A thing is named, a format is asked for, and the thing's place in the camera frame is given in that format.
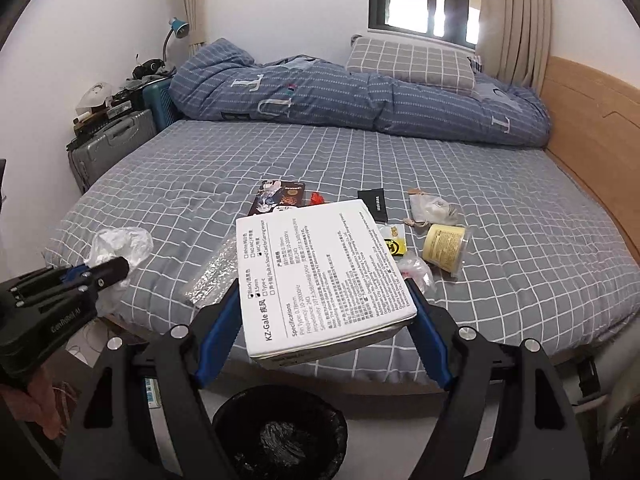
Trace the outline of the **person's left hand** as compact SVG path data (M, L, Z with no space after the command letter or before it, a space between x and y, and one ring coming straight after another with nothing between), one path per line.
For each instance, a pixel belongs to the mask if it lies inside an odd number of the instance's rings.
M16 420L34 422L50 440L60 435L62 420L56 408L50 374L44 366L35 371L25 391L2 385L0 392Z

